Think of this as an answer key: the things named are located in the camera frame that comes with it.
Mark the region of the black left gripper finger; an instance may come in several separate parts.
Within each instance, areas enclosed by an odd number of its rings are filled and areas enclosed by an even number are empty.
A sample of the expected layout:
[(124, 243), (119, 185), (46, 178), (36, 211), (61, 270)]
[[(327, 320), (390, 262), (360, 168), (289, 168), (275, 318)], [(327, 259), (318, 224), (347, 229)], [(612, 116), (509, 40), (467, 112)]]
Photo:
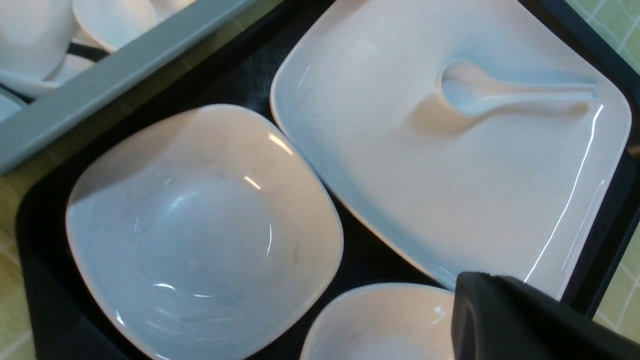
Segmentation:
[(637, 342), (514, 276), (461, 272), (451, 320), (456, 360), (637, 360)]

